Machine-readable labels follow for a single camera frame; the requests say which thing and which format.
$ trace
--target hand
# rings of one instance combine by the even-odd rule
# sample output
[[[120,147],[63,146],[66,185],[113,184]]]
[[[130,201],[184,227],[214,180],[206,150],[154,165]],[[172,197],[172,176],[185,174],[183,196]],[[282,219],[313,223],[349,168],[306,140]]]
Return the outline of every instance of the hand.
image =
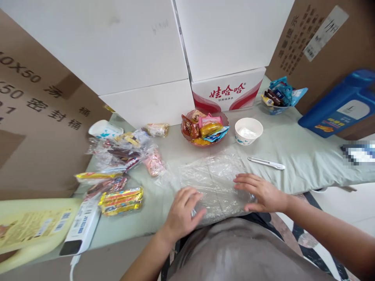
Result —
[[[169,243],[176,243],[182,237],[191,233],[206,214],[206,209],[200,210],[193,218],[191,211],[203,194],[195,188],[185,187],[179,190],[172,203],[167,220],[159,230]]]
[[[288,208],[290,195],[278,190],[265,179],[254,174],[238,174],[233,180],[237,183],[234,188],[253,194],[258,203],[245,206],[247,212],[285,212]]]

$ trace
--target gray shirt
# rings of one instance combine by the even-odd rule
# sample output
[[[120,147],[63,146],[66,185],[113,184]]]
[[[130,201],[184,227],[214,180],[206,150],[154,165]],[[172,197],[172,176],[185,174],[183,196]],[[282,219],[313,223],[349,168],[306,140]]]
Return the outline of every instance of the gray shirt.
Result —
[[[335,280],[269,230],[239,218],[194,232],[171,264],[167,279]]]

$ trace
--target white power strip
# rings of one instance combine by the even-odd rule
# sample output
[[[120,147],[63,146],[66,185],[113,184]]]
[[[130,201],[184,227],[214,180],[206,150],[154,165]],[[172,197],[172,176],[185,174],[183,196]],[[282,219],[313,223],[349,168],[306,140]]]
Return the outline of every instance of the white power strip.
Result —
[[[86,251],[100,218],[98,200],[83,201],[66,236],[60,256],[78,255]]]

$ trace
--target person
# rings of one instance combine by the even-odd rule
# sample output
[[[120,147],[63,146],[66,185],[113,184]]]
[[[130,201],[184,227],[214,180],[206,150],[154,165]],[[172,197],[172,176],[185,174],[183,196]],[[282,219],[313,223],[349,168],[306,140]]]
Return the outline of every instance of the person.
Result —
[[[247,212],[282,212],[314,236],[360,280],[375,280],[375,238],[254,175],[239,174],[234,188],[255,195]],[[176,194],[163,227],[121,281],[157,280],[174,244],[191,233],[206,210],[191,211],[202,199],[192,187]],[[335,280],[290,249],[268,229],[229,218],[190,235],[168,270],[169,280]]]

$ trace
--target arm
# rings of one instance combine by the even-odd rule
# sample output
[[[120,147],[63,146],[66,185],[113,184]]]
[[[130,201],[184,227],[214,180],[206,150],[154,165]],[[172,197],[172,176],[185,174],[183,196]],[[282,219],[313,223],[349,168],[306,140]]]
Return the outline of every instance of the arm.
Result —
[[[154,235],[120,281],[155,281],[174,244],[191,233],[206,213],[203,209],[193,218],[191,211],[202,198],[194,188],[183,188],[176,194],[164,226]]]
[[[334,257],[360,279],[375,277],[375,238],[302,200],[285,194],[268,181],[239,174],[234,188],[247,190],[258,199],[248,212],[282,212],[314,236]]]

